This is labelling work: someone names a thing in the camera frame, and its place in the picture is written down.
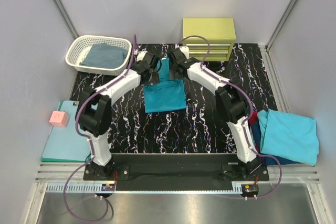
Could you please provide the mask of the teal t shirt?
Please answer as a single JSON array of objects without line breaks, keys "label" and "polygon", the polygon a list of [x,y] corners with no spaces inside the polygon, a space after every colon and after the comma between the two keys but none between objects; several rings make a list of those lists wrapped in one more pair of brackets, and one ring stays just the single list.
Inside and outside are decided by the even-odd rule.
[{"label": "teal t shirt", "polygon": [[170,60],[161,60],[161,69],[158,72],[160,82],[144,86],[145,113],[167,112],[186,109],[184,81],[170,79]]}]

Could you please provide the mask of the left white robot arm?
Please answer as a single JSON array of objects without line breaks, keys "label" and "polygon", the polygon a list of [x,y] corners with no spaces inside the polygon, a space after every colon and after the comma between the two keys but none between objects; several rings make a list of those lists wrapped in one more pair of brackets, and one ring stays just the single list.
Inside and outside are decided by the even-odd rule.
[{"label": "left white robot arm", "polygon": [[79,100],[75,117],[75,129],[86,137],[90,146],[90,165],[103,180],[113,174],[112,154],[109,151],[107,132],[111,125],[112,105],[132,89],[159,82],[162,67],[158,56],[149,52],[138,55],[136,62],[110,82],[85,92]]}]

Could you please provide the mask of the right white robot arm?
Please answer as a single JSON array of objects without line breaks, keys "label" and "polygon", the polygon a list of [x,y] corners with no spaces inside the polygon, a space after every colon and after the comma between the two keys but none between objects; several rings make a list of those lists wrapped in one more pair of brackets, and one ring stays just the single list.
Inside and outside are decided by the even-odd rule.
[{"label": "right white robot arm", "polygon": [[244,180],[252,179],[261,167],[261,160],[249,130],[248,119],[253,107],[248,95],[237,83],[209,70],[199,60],[187,58],[180,48],[167,56],[172,78],[197,82],[214,94],[216,110],[227,123],[236,145],[239,176]]}]

